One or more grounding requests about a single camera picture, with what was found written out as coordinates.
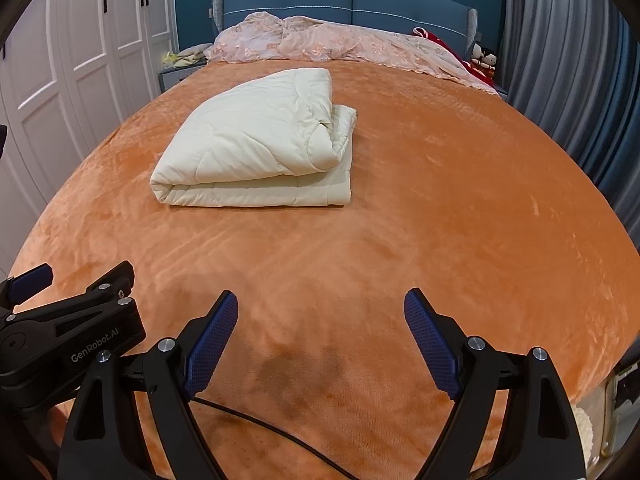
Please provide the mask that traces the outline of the white wardrobe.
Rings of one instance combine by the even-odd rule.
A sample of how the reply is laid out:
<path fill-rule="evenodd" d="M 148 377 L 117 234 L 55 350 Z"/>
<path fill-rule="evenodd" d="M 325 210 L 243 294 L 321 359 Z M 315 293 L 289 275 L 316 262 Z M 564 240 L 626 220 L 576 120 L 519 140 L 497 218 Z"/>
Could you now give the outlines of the white wardrobe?
<path fill-rule="evenodd" d="M 81 162 L 160 95 L 175 0 L 32 0 L 1 49 L 1 273 Z"/>

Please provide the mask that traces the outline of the grey blue curtain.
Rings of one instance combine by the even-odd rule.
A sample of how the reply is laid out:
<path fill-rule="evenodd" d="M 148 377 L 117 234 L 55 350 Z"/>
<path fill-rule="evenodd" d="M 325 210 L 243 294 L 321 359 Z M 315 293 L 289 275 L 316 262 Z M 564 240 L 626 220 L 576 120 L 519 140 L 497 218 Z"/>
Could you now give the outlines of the grey blue curtain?
<path fill-rule="evenodd" d="M 638 240 L 639 41 L 614 1 L 506 0 L 499 79 Z"/>

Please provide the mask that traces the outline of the orange plush bed blanket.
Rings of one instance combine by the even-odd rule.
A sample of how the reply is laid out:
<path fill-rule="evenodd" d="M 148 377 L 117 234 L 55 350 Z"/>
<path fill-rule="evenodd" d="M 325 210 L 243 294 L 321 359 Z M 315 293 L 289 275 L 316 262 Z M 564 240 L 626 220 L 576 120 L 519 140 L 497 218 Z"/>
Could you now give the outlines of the orange plush bed blanket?
<path fill-rule="evenodd" d="M 239 321 L 194 412 L 232 479 L 411 479 L 451 404 L 404 318 L 406 292 L 496 349 L 544 347 L 570 400 L 639 330 L 639 255 L 589 178 L 498 96 L 332 62 L 357 112 L 352 199 L 337 208 L 172 208 L 150 177 L 211 96 L 286 70 L 212 64 L 116 129 L 43 211 L 12 269 L 52 266 L 38 304 L 122 260 L 146 339 L 229 289 Z"/>

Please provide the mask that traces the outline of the pink floral quilt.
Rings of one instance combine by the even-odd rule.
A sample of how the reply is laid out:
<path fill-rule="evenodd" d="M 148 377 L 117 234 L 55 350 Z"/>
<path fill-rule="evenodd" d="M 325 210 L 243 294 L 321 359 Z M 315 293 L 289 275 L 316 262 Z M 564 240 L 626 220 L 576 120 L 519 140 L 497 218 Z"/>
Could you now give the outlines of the pink floral quilt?
<path fill-rule="evenodd" d="M 368 62 L 497 93 L 471 75 L 452 54 L 425 38 L 301 15 L 278 18 L 268 12 L 248 14 L 239 24 L 220 32 L 205 55 L 209 62 L 226 63 Z"/>

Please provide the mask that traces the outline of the bedside table with clutter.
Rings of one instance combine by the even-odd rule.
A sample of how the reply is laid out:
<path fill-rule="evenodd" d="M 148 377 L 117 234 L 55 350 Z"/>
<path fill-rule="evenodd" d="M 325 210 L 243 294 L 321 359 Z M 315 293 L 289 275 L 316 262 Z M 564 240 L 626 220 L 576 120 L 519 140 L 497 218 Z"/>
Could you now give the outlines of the bedside table with clutter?
<path fill-rule="evenodd" d="M 207 63 L 205 52 L 212 44 L 197 44 L 178 53 L 167 52 L 162 59 L 163 69 L 158 74 L 160 92 L 164 93 L 186 79 Z"/>

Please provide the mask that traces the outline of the cream sherpa fleece blanket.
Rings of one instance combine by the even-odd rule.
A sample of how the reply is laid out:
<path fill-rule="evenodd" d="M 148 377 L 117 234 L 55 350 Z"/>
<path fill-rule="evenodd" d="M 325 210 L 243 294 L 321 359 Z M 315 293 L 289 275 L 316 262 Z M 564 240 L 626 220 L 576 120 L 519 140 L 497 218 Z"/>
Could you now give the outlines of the cream sherpa fleece blanket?
<path fill-rule="evenodd" d="M 577 405 L 572 406 L 572 411 L 578 429 L 580 444 L 582 445 L 582 455 L 585 464 L 588 465 L 593 449 L 593 426 L 587 412 Z"/>

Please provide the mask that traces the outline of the red cloth on bed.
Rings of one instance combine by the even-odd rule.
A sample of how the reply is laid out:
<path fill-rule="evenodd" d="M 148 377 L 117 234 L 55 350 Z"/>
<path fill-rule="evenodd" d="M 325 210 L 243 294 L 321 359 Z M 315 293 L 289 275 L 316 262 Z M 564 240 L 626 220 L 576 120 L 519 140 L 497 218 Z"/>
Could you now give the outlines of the red cloth on bed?
<path fill-rule="evenodd" d="M 434 42 L 434 44 L 438 44 L 439 47 L 444 48 L 446 51 L 448 51 L 450 54 L 452 54 L 454 56 L 454 58 L 459 61 L 463 67 L 474 77 L 476 77 L 477 79 L 479 79 L 480 81 L 483 81 L 485 84 L 489 84 L 492 88 L 497 88 L 495 81 L 493 81 L 491 78 L 489 78 L 486 74 L 484 74 L 481 70 L 479 70 L 478 68 L 474 67 L 472 63 L 465 61 L 463 58 L 460 58 L 459 55 L 457 55 L 456 52 L 454 52 L 454 50 L 452 50 L 449 46 L 447 46 L 440 38 L 438 38 L 436 35 L 434 35 L 432 32 L 429 32 L 428 30 L 426 30 L 423 27 L 415 27 L 412 30 L 412 33 L 414 36 L 418 36 L 418 37 L 422 37 L 425 38 L 427 40 L 430 40 L 431 42 Z"/>

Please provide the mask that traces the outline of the plush toys by bed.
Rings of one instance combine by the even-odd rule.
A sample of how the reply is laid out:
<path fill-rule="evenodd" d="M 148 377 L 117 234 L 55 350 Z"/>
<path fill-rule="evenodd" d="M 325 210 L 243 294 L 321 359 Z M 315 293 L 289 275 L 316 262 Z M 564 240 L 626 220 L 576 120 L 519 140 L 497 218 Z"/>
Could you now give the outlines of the plush toys by bed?
<path fill-rule="evenodd" d="M 483 70 L 495 70 L 497 55 L 493 50 L 484 48 L 479 42 L 474 42 L 470 53 L 471 63 Z"/>

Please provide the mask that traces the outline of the cream white padded coat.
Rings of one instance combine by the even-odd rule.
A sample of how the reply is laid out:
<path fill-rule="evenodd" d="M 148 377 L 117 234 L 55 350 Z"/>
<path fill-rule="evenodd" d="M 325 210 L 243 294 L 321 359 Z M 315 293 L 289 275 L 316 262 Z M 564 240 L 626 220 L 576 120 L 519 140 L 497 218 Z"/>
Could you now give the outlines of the cream white padded coat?
<path fill-rule="evenodd" d="M 150 179 L 164 205 L 344 206 L 352 198 L 354 108 L 333 101 L 325 68 L 291 68 L 198 106 Z"/>

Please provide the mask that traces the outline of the blue upholstered headboard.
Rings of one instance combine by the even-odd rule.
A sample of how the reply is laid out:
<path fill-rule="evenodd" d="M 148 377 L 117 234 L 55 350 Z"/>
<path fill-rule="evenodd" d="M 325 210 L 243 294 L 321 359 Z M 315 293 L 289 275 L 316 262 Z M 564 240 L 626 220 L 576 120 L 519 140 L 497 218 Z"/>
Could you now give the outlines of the blue upholstered headboard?
<path fill-rule="evenodd" d="M 452 0 L 212 0 L 217 32 L 239 24 L 248 14 L 269 12 L 410 34 L 431 32 L 462 58 L 480 40 L 477 10 Z"/>

